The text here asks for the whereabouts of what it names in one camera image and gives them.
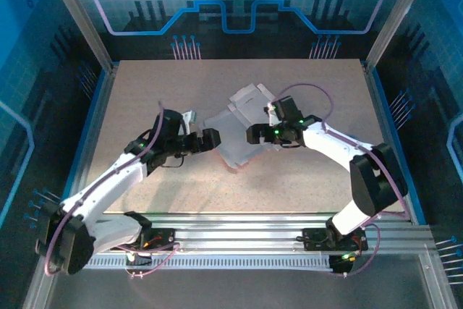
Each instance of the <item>metal frame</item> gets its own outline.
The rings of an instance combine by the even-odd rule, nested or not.
[[[95,54],[95,57],[103,70],[106,73],[111,74],[113,69],[111,57],[109,56],[109,53],[106,50],[100,35],[93,26],[92,20],[89,18],[80,0],[62,1],[66,5],[66,8],[79,27],[80,32],[82,32],[84,35],[85,40],[87,41],[93,54]]]
[[[79,0],[63,0],[71,15],[74,17],[82,34],[85,36],[93,53],[98,58],[103,69],[109,73],[113,72],[113,65],[110,57],[98,35],[93,24],[83,9]],[[381,30],[372,50],[367,58],[370,71],[378,63],[381,55],[386,49],[396,29],[398,28],[413,0],[398,0],[390,13],[386,23]],[[77,175],[72,185],[71,195],[81,190],[85,184],[87,175],[86,168],[90,164],[93,149],[97,140],[98,128],[103,120],[104,109],[109,100],[111,90],[110,78],[102,88],[102,94],[98,99],[98,107],[93,115],[91,129],[95,131],[86,140],[88,153],[81,157]],[[302,248],[302,243],[295,241],[301,229],[308,227],[324,227],[327,218],[332,213],[317,214],[178,214],[169,213],[164,215],[147,215],[157,227],[170,227],[177,230],[177,240],[181,242],[182,249],[177,255],[177,260],[194,256],[197,259],[205,260],[208,264],[212,258],[222,257],[225,259],[245,259],[282,261],[283,265],[272,266],[282,269],[285,262],[290,265],[297,264],[301,257],[312,260],[322,260],[320,264],[313,261],[311,265],[318,264],[326,269],[323,263],[326,254],[310,253]],[[114,215],[107,215],[107,219],[114,218]],[[449,283],[446,280],[443,266],[438,257],[436,245],[428,226],[419,226],[405,221],[388,217],[378,221],[381,228],[383,241],[381,242],[380,254],[419,255],[425,281],[428,284],[430,298],[435,308],[456,308],[455,299],[452,295]],[[376,243],[374,231],[367,230],[370,241],[370,252]],[[90,262],[89,268],[102,268],[109,266],[121,267],[124,264],[125,255],[121,253],[106,253],[96,255]],[[117,259],[118,261],[99,261],[101,259]],[[190,260],[189,266],[182,266],[179,261],[168,265],[177,268],[198,267],[199,263]],[[260,263],[254,263],[257,268],[262,268]],[[56,277],[48,278],[43,273],[43,260],[38,263],[37,270],[31,282],[24,308],[46,308],[48,299],[53,292]]]
[[[368,70],[376,67],[376,64],[379,62],[381,56],[386,50],[386,47],[389,45],[397,31],[397,28],[399,28],[402,20],[407,15],[413,1],[414,0],[397,0],[395,3],[394,8],[391,10],[391,13],[384,23],[384,26],[381,28],[381,31],[379,32],[378,37],[367,56],[366,62]]]

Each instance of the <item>glass panel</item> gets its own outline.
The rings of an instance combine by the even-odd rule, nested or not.
[[[463,238],[462,57],[463,0],[415,0],[377,66],[437,241]]]
[[[175,35],[206,59],[364,59],[395,1],[82,0],[114,60],[173,59]]]
[[[0,0],[0,12],[0,308],[18,308],[41,204],[64,192],[100,67],[61,0]]]

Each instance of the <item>blue edge trim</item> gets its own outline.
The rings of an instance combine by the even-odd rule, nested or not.
[[[410,173],[407,160],[405,159],[404,150],[402,148],[402,144],[400,143],[399,133],[397,133],[396,128],[394,126],[394,121],[392,119],[391,112],[388,108],[388,101],[386,99],[386,94],[384,93],[383,86],[381,85],[381,81],[379,79],[378,71],[376,68],[373,70],[373,78],[375,79],[375,84],[378,89],[378,95],[381,100],[381,108],[384,110],[384,114],[386,115],[386,121],[388,128],[391,131],[392,141],[394,143],[394,147],[396,148],[397,156],[399,157],[399,163],[402,168],[402,172],[404,174],[405,181],[407,182],[410,200],[412,201],[413,210],[415,211],[415,215],[417,217],[418,224],[426,224],[425,214],[422,212],[420,199],[418,198],[417,189],[413,182],[412,174]]]
[[[90,130],[90,123],[92,122],[93,113],[95,112],[96,103],[100,96],[101,87],[103,85],[105,75],[106,74],[102,72],[100,78],[98,79],[98,84],[95,89],[95,94],[93,96],[92,103],[88,110],[87,118],[85,120],[85,125],[82,130],[82,134],[80,136],[79,145],[77,146],[74,161],[72,162],[71,170],[69,171],[69,176],[67,178],[66,186],[64,188],[63,199],[68,198],[69,194],[71,193],[72,184],[75,180],[75,176],[77,173],[77,166],[82,157],[83,147],[85,144],[85,140],[87,139],[88,132]],[[397,156],[399,157],[398,160],[401,164],[404,178],[409,188],[410,199],[412,201],[413,209],[417,217],[417,222],[418,224],[426,224],[425,215],[422,212],[420,200],[418,198],[417,190],[413,182],[412,174],[410,173],[409,167],[407,165],[407,160],[405,159],[405,156],[404,156],[404,150],[402,149],[402,144],[400,143],[399,134],[397,133],[396,128],[394,126],[394,121],[392,119],[391,112],[386,107],[388,105],[388,102],[386,100],[386,94],[384,93],[384,89],[383,89],[383,86],[381,85],[381,81],[379,79],[379,75],[378,75],[376,68],[373,70],[373,78],[375,80],[375,84],[378,89],[379,98],[381,100],[381,107],[384,110],[384,114],[386,115],[386,121],[391,131],[392,141],[394,142],[394,147],[396,148]]]
[[[84,144],[90,131],[90,124],[92,123],[93,114],[95,113],[96,104],[100,98],[101,88],[105,79],[106,73],[104,70],[101,70],[98,83],[96,84],[95,93],[93,94],[92,102],[90,104],[90,108],[88,109],[87,117],[85,118],[84,128],[82,130],[82,134],[80,135],[79,144],[77,145],[77,150],[75,151],[74,160],[72,161],[71,169],[69,170],[66,186],[64,186],[62,200],[68,198],[71,194],[72,184],[74,183],[77,174],[77,167],[79,166],[80,160],[82,158]]]

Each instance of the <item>beige table surface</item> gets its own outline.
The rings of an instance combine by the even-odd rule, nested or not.
[[[356,59],[122,61],[88,183],[115,162],[129,141],[152,127],[158,100],[168,109],[195,110],[201,122],[226,109],[229,97],[250,83],[263,83],[277,95],[296,82],[329,91],[335,102],[329,125],[368,143],[382,141]],[[326,97],[317,90],[290,92],[304,115],[322,117],[328,111]],[[179,169],[157,169],[108,211],[327,212],[339,211],[350,200],[349,173],[315,151],[269,151],[238,171],[213,151],[187,157]]]

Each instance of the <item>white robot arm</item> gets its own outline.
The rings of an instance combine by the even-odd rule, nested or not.
[[[173,156],[183,161],[184,156],[212,150],[221,142],[219,133],[213,129],[203,130],[202,137],[190,132],[190,123],[195,122],[193,111],[180,114],[165,110],[161,131],[154,140],[154,130],[158,122],[159,117],[153,129],[147,130],[130,142],[117,161],[84,190],[67,198],[59,206],[48,202],[42,207],[38,221],[39,238],[35,245],[36,253],[46,255],[53,244],[51,239],[57,226],[68,213],[71,216],[66,220],[63,230],[58,231],[59,236],[52,245],[50,260],[56,268],[67,274],[78,272],[96,253],[120,245],[131,245],[141,249],[147,241],[153,239],[149,220],[133,211],[117,219],[98,221],[102,220],[104,211],[117,198],[144,180],[156,168],[163,166],[167,157]],[[153,146],[145,155],[137,158],[137,155],[143,154],[151,140],[154,141]],[[118,170],[129,162],[129,165]],[[107,178],[95,185],[104,177]],[[93,191],[83,199],[88,190]]]
[[[380,159],[402,197],[407,194],[407,185],[390,146],[362,143],[334,130],[318,117],[303,117],[291,96],[269,103],[264,111],[269,123],[249,127],[249,143],[263,141],[283,148],[311,148],[350,172],[352,201],[326,224],[327,243],[332,248],[398,200],[385,173],[365,149]]]

